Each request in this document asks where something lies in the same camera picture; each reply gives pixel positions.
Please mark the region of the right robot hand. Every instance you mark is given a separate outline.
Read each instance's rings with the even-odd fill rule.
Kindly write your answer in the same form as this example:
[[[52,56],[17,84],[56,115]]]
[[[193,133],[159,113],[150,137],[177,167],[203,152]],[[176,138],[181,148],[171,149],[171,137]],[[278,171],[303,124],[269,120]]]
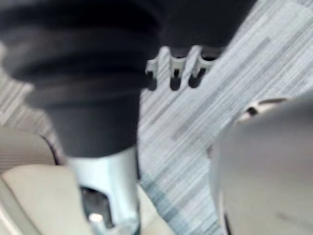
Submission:
[[[253,0],[3,0],[6,73],[30,83],[29,106],[52,122],[99,235],[137,235],[141,215],[140,94],[157,88],[158,53],[170,51],[171,90],[192,46],[197,88],[255,5]]]

